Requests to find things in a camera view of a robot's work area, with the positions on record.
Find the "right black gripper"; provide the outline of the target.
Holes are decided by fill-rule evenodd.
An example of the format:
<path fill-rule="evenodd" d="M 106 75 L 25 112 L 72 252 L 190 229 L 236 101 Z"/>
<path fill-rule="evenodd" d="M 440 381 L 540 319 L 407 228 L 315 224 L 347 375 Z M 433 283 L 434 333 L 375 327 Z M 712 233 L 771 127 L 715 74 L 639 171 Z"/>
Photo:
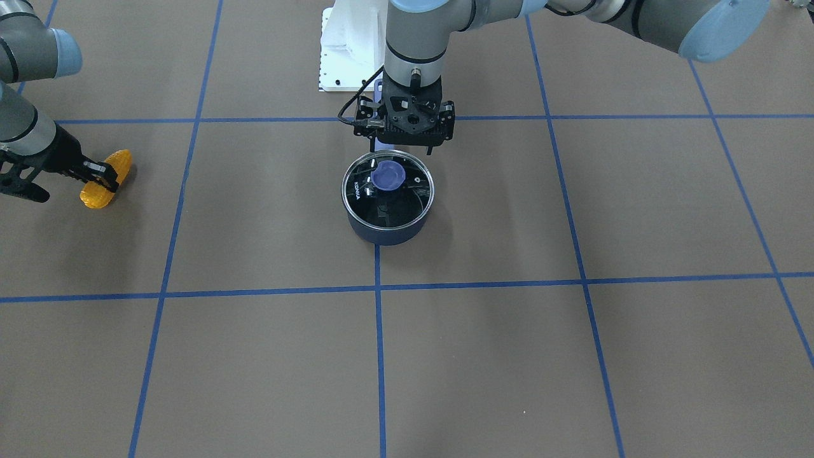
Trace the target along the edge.
<path fill-rule="evenodd" d="M 78 139 L 56 125 L 56 134 L 45 150 L 27 156 L 27 165 L 47 173 L 58 173 L 84 183 L 82 192 L 104 191 L 116 193 L 120 187 L 120 175 L 107 162 L 89 160 L 81 150 Z"/>

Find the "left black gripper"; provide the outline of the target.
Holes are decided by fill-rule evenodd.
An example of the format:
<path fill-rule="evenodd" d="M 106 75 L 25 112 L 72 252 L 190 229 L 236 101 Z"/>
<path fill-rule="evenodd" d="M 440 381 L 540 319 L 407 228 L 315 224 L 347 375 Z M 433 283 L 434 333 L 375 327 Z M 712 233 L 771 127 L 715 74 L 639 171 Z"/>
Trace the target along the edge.
<path fill-rule="evenodd" d="M 455 105 L 445 101 L 442 80 L 425 87 L 402 86 L 389 75 L 382 78 L 379 101 L 360 96 L 355 105 L 354 134 L 390 144 L 431 144 L 453 139 Z"/>

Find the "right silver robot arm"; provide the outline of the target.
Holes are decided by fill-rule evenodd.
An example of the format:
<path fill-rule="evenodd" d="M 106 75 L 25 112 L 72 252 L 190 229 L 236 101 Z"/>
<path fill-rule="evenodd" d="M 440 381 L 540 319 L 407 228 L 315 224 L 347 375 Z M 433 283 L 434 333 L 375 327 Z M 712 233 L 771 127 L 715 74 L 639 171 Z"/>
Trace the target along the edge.
<path fill-rule="evenodd" d="M 33 180 L 55 173 L 116 193 L 125 166 L 96 162 L 79 141 L 17 93 L 13 84 L 79 73 L 83 58 L 69 32 L 48 28 L 29 1 L 3 1 L 1 15 L 2 193 L 43 203 L 48 191 Z"/>

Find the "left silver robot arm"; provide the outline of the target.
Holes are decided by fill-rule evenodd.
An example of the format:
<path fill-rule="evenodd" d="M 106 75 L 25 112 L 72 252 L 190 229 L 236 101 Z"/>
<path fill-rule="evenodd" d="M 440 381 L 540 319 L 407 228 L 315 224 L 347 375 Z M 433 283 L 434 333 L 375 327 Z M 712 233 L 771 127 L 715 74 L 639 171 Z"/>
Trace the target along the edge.
<path fill-rule="evenodd" d="M 432 153 L 453 139 L 457 121 L 443 74 L 453 35 L 546 15 L 603 26 L 683 60 L 724 60 L 755 34 L 768 1 L 389 1 L 377 99 L 358 90 L 337 119 L 357 138 Z"/>

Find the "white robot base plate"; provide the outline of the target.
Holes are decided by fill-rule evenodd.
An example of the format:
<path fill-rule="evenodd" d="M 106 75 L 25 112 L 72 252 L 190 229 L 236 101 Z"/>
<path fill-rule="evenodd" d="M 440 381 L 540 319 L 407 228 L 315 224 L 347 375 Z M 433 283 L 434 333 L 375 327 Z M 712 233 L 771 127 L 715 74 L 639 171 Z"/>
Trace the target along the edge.
<path fill-rule="evenodd" d="M 323 9 L 318 90 L 356 91 L 383 65 L 387 1 L 335 1 Z"/>

